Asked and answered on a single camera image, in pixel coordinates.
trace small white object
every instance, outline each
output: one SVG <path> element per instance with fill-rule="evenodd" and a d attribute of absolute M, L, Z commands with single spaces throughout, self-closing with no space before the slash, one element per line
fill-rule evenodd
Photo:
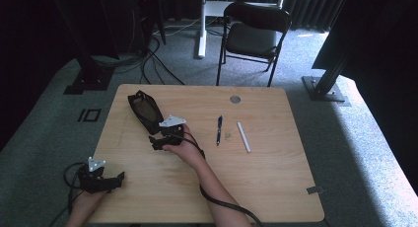
<path fill-rule="evenodd" d="M 105 160 L 96 160 L 89 157 L 89 171 L 92 172 L 105 165 Z"/>
<path fill-rule="evenodd" d="M 238 129 L 240 130 L 241 137 L 243 138 L 246 152 L 249 153 L 249 152 L 251 152 L 251 148 L 249 147 L 248 141 L 246 141 L 243 126 L 241 125 L 241 123 L 239 121 L 237 122 L 237 125 L 238 125 Z"/>
<path fill-rule="evenodd" d="M 160 127 L 170 127 L 174 125 L 185 124 L 185 119 L 170 115 L 169 118 L 159 123 Z"/>

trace person's hand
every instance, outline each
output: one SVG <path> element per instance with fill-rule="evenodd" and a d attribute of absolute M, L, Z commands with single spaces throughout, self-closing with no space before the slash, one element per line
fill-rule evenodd
<path fill-rule="evenodd" d="M 90 215 L 99 207 L 106 193 L 107 191 L 96 193 L 81 192 L 73 202 L 73 210 L 66 226 L 84 226 Z"/>
<path fill-rule="evenodd" d="M 196 142 L 189 134 L 190 129 L 186 124 L 183 125 L 184 129 L 184 138 L 192 142 Z M 195 169 L 199 164 L 206 162 L 203 156 L 200 154 L 197 147 L 195 147 L 190 142 L 183 140 L 177 146 L 173 145 L 164 145 L 163 149 L 166 151 L 171 151 L 175 153 L 182 161 L 187 163 L 191 168 Z"/>

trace stand base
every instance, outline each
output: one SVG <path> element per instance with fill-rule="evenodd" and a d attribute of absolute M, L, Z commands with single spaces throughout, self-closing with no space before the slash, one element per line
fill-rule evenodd
<path fill-rule="evenodd" d="M 73 85 L 67 86 L 64 95 L 82 95 L 84 91 L 105 91 L 110 83 L 114 68 L 101 69 L 96 81 L 83 80 L 83 69 L 80 70 Z"/>
<path fill-rule="evenodd" d="M 341 92 L 338 89 L 337 84 L 334 84 L 331 90 L 327 94 L 320 95 L 314 91 L 317 82 L 320 80 L 320 77 L 304 76 L 302 77 L 302 80 L 304 81 L 305 86 L 307 87 L 311 100 L 325 101 L 325 102 L 339 102 L 339 103 L 346 102 L 346 99 L 344 98 L 344 96 L 341 95 Z"/>

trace black chair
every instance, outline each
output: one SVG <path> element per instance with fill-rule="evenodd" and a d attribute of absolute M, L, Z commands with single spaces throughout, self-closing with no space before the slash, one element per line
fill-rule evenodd
<path fill-rule="evenodd" d="M 234 23 L 228 30 L 229 22 Z M 289 13 L 277 6 L 259 6 L 239 2 L 230 4 L 224 11 L 224 33 L 216 85 L 219 86 L 221 66 L 226 63 L 228 56 L 267 63 L 265 72 L 273 63 L 267 84 L 267 87 L 270 87 L 282 42 L 291 22 Z"/>

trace gray carpet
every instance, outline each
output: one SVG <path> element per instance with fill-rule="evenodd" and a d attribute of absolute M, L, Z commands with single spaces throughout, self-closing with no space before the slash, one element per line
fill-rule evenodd
<path fill-rule="evenodd" d="M 325 190 L 320 195 L 325 218 L 333 227 L 418 226 L 418 198 L 355 82 L 344 77 L 337 80 L 351 106 L 313 102 L 309 98 L 301 77 L 322 75 L 322 70 L 311 67 L 325 38 L 326 35 L 317 32 L 289 32 L 272 83 L 273 87 L 284 88 L 289 97 L 313 178 Z M 208 34 L 206 57 L 198 59 L 198 31 L 181 31 L 168 36 L 168 44 L 161 45 L 156 54 L 184 84 L 215 85 L 219 46 L 220 38 Z M 263 67 L 229 59 L 221 85 L 266 86 L 269 74 L 262 72 Z M 106 91 L 63 95 L 79 70 L 77 61 L 72 60 L 56 73 L 0 153 L 0 226 L 47 226 L 66 205 L 68 188 L 62 179 L 63 170 L 93 155 L 117 87 L 146 83 L 144 78 L 141 80 L 140 67 L 129 65 L 116 68 Z M 149 60 L 145 75 L 152 84 L 163 83 L 159 74 L 164 83 L 178 84 L 158 61 Z M 79 121 L 82 110 L 101 110 L 101 113 L 97 121 Z M 67 218 L 64 213 L 55 226 L 63 226 Z M 322 221 L 266 226 L 327 225 Z"/>

